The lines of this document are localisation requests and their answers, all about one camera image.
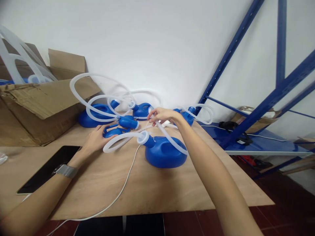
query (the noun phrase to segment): black headphones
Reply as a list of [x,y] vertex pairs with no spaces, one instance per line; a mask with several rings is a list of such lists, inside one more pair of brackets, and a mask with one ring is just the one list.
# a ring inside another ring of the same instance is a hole
[[[237,126],[239,126],[238,123],[233,122],[233,121],[227,121],[227,122],[221,121],[219,123],[219,128],[223,128],[229,133],[231,133],[230,129],[234,130]],[[249,138],[249,136],[245,132],[243,133],[243,135],[245,136],[245,138],[238,137],[235,141],[244,146],[250,145],[253,141]]]

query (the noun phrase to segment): watch band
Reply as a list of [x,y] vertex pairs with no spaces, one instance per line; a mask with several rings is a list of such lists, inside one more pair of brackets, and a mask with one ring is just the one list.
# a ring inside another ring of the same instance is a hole
[[67,176],[70,179],[73,179],[75,175],[77,174],[79,169],[67,166],[67,165],[62,165],[57,171],[56,174],[62,174],[64,176]]

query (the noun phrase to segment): wooden table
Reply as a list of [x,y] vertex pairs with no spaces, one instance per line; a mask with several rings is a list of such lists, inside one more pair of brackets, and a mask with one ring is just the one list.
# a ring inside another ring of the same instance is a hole
[[[192,127],[222,160],[249,206],[274,204],[199,124],[194,122]],[[178,130],[166,129],[182,141]],[[22,202],[25,195],[16,195],[16,191],[60,147],[83,145],[90,131],[75,125],[45,147],[0,147],[0,151],[9,156],[0,166],[1,214],[7,214]],[[153,132],[153,136],[162,136],[158,128],[152,127],[148,131]],[[113,153],[99,152],[91,157],[59,201],[52,219],[88,217],[107,207],[121,191],[137,147],[136,138],[133,138]],[[125,190],[100,217],[215,208],[189,156],[178,168],[159,169],[146,161],[144,149],[144,146],[139,148]]]

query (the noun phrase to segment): black screen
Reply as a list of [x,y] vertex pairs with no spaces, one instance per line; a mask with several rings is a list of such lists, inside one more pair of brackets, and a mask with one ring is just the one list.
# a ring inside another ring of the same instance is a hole
[[80,149],[79,146],[62,146],[17,192],[28,194],[35,192],[53,175],[53,171],[62,164],[67,164]]

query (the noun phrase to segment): smartwatch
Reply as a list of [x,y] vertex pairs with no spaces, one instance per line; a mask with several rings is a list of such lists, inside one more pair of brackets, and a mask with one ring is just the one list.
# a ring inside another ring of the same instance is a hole
[[64,176],[67,176],[70,179],[73,179],[75,175],[77,174],[79,169],[67,166],[66,164],[62,164],[59,167],[57,167],[52,174],[62,174]]

